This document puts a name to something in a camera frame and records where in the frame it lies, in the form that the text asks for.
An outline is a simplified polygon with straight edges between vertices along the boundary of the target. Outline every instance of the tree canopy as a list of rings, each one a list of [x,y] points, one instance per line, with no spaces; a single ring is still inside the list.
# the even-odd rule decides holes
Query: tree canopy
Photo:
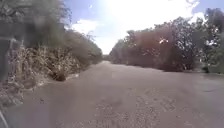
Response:
[[[177,18],[153,28],[128,31],[110,53],[114,63],[159,68],[167,71],[192,70],[223,62],[224,13],[207,9],[205,21]]]

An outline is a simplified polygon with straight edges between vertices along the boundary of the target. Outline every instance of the dirt road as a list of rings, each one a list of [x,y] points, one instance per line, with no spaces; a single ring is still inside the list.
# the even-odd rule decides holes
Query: dirt road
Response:
[[[92,66],[6,112],[10,128],[223,128],[224,77]]]

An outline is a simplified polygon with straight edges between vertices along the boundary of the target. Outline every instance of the foliage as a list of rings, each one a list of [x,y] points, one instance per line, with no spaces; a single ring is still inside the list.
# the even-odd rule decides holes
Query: foliage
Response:
[[[114,63],[184,71],[203,65],[223,65],[224,14],[207,9],[205,21],[177,18],[154,28],[128,31],[110,53]]]
[[[63,0],[0,0],[0,61],[8,63],[0,98],[7,94],[14,99],[42,78],[64,81],[101,60],[90,38],[65,29],[70,15]]]

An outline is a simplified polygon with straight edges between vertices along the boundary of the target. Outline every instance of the dry grass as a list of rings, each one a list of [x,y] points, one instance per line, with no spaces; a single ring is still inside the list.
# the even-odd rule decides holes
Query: dry grass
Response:
[[[64,81],[69,74],[81,70],[75,56],[61,48],[20,46],[8,52],[8,61],[10,71],[0,85],[0,109],[20,104],[23,92],[43,84],[46,78]]]

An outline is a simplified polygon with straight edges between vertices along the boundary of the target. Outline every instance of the sky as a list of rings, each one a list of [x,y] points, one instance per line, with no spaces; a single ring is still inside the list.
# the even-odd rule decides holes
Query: sky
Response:
[[[207,8],[221,8],[223,0],[66,0],[72,12],[70,28],[94,37],[108,54],[128,30],[153,27],[179,16],[203,18]]]

